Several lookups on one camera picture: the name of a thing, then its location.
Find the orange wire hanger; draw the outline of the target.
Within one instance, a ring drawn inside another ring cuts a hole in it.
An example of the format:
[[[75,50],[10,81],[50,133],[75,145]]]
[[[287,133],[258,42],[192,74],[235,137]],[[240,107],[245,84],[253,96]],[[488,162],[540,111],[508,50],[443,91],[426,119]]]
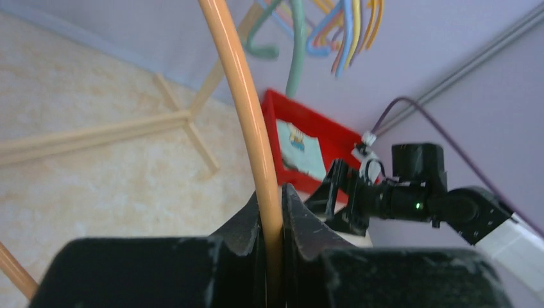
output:
[[[71,132],[5,141],[1,143],[1,164],[6,166],[184,126],[208,168],[217,171],[217,161],[203,144],[193,125],[193,118],[221,79],[226,78],[239,117],[257,194],[266,248],[266,305],[281,307],[284,305],[283,218],[262,110],[238,36],[238,27],[232,20],[227,4],[224,1],[201,1],[200,8],[216,45],[219,60],[208,74],[190,109]]]

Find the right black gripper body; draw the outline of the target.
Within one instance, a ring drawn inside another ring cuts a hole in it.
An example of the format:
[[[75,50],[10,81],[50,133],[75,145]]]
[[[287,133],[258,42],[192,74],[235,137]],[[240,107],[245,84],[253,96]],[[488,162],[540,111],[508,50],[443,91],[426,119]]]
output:
[[[348,205],[368,205],[371,216],[439,223],[440,203],[447,194],[443,148],[434,143],[395,144],[391,147],[392,176],[368,145],[358,144],[355,155],[362,171]]]

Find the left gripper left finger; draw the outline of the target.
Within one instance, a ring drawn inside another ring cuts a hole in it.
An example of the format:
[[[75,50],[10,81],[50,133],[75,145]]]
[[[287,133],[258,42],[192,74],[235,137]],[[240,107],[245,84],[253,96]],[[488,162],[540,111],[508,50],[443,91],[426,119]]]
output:
[[[86,237],[55,256],[31,307],[265,307],[256,196],[201,237]]]

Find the yellow wire hanger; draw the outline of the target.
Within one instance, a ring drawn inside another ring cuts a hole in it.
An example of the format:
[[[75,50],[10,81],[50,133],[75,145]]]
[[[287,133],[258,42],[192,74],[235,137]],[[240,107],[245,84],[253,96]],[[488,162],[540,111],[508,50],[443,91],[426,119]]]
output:
[[[352,61],[359,46],[362,31],[362,5],[360,1],[313,2],[324,18],[313,28],[306,42],[311,56],[326,57],[337,51],[331,72],[339,76]]]

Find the green wire hanger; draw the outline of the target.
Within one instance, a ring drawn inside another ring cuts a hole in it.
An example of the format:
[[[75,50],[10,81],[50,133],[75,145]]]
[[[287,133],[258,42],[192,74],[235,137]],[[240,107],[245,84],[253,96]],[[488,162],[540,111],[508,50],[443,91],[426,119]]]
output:
[[[264,8],[262,13],[250,28],[246,40],[242,43],[244,50],[251,56],[265,59],[276,60],[279,56],[279,48],[276,45],[260,45],[256,46],[253,43],[254,36],[261,29],[265,21],[267,21],[282,3],[281,0],[270,1]],[[291,7],[291,19],[293,22],[293,52],[289,75],[285,86],[285,95],[288,98],[294,98],[298,90],[300,78],[302,77],[303,62],[305,59],[305,43],[307,41],[307,24],[305,21],[305,12],[303,9],[303,1],[289,1]]]

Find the orange plastic hanger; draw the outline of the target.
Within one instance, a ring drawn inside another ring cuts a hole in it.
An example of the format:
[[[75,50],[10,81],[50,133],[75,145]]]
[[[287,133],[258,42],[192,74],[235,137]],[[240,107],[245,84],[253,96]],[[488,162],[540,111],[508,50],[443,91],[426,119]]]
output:
[[[353,58],[369,49],[380,29],[383,1],[314,1],[325,14],[308,36],[309,52],[346,51]]]
[[[368,25],[364,34],[363,45],[365,50],[368,50],[372,46],[380,29],[382,16],[384,13],[384,0],[369,0],[366,6],[370,9],[370,17],[368,19]]]

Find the purple wire hanger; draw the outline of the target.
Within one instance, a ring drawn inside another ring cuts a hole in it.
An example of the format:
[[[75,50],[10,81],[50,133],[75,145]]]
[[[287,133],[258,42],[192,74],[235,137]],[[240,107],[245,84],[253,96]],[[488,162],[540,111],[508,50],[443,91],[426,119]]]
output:
[[[306,52],[312,56],[328,56],[332,51],[347,50],[348,57],[351,58],[355,53],[360,53],[364,47],[364,34],[367,26],[362,23],[363,21],[364,18],[361,13],[352,15],[348,18],[348,21],[345,22],[343,12],[332,12],[332,14],[325,16],[310,32],[305,45]],[[341,31],[351,31],[352,40],[349,41],[347,47],[345,47],[346,44],[343,40],[340,42],[327,39],[328,33],[337,24],[339,25],[337,35],[339,35]]]

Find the blue wire hanger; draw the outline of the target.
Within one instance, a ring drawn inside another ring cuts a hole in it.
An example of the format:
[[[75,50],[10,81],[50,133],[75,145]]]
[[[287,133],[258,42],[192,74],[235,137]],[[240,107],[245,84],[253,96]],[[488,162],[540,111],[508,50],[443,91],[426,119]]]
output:
[[[256,45],[255,37],[268,19],[276,20],[293,40],[291,67],[288,85],[293,87],[302,77],[306,56],[326,58],[335,54],[330,72],[336,78],[352,66],[353,59],[366,47],[366,36],[362,33],[362,1],[314,1],[324,16],[319,22],[307,18],[303,1],[257,1],[262,12],[250,28],[244,48],[250,55],[276,60],[279,48],[276,45]]]

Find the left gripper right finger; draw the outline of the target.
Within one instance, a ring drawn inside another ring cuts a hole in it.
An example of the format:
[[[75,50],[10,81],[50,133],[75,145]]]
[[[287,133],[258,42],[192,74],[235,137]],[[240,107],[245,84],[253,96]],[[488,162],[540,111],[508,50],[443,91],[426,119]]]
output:
[[[457,248],[360,248],[282,186],[288,307],[510,307],[483,255]]]

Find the pink wire hanger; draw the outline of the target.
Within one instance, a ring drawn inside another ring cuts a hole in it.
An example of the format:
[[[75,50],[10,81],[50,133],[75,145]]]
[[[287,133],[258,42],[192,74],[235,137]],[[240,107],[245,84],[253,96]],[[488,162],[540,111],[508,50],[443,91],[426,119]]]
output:
[[[353,5],[350,1],[314,1],[313,5],[321,10],[323,16],[314,22],[305,16],[301,1],[287,4],[280,1],[273,12],[278,25],[293,38],[293,61],[298,68],[304,58],[309,55],[325,58],[336,53],[331,71],[338,75],[340,63],[345,62],[347,52],[344,50],[344,39],[353,37]]]

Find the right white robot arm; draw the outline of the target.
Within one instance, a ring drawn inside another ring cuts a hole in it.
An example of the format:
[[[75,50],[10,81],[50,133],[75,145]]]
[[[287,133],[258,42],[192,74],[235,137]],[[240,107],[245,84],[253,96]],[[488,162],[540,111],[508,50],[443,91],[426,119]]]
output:
[[[496,194],[481,187],[448,190],[443,149],[438,144],[395,144],[393,175],[370,147],[358,144],[360,169],[333,161],[305,202],[332,230],[363,236],[371,218],[448,224],[543,297],[543,238]]]

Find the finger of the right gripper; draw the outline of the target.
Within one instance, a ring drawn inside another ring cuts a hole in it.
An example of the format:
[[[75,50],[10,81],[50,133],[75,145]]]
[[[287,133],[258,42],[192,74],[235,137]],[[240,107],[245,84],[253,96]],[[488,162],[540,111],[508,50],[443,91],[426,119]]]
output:
[[[334,214],[339,190],[345,185],[345,162],[335,159],[324,180],[304,204],[315,214]]]
[[[335,205],[325,210],[325,224],[336,232],[366,237],[370,226],[371,207],[368,205],[347,205],[334,212]]]

